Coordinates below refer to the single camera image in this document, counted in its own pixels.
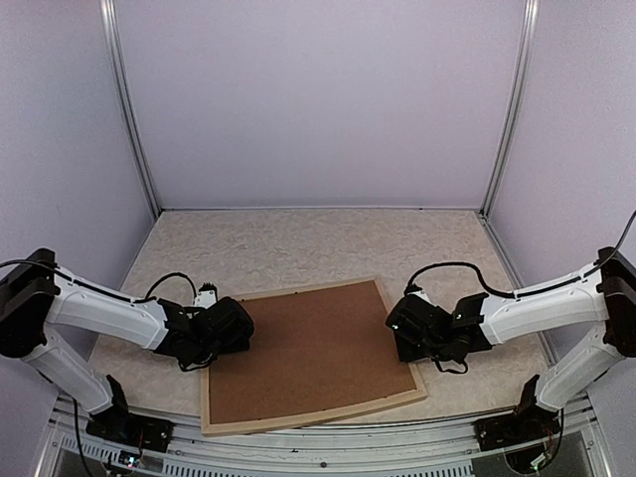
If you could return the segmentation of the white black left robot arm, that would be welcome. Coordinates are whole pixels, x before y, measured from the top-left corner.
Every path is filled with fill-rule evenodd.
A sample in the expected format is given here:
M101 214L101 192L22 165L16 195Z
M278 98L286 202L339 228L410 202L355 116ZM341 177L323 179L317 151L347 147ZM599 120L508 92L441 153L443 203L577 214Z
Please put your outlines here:
M122 385L96 371L63 336L65 328L122 340L172 358L184 373L207 368L222 354L245 351L254 324L241 304L207 283L183 306L147 292L123 294L60 266L39 248L2 262L1 354L30 365L70 395L91 424L120 442L139 431Z

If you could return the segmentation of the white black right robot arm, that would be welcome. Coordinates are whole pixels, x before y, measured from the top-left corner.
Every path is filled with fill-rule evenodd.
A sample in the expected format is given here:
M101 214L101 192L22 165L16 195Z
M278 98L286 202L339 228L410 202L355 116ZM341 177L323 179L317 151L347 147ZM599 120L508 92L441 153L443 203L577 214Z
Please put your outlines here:
M538 285L482 292L459 299L452 311L431 302L410 280L386 321L404 362L428 359L443 372L457 364L468 370L469 354L490 351L513 339L586 324L589 330L556 364L532 377L508 430L532 439L567 402L614 365L635 355L635 266L615 247L602 248L596 261Z

